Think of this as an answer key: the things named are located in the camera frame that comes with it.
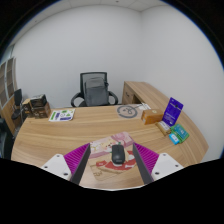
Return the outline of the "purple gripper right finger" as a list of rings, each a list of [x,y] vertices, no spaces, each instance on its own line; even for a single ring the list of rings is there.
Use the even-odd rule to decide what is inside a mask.
[[[145,184],[152,183],[183,168],[169,154],[158,154],[137,143],[133,143],[133,154]]]

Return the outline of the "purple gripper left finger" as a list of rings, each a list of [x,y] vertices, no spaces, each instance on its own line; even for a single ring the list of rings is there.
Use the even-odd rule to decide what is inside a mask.
[[[79,184],[90,152],[90,144],[87,143],[66,155],[54,155],[42,166],[42,169],[72,183]]]

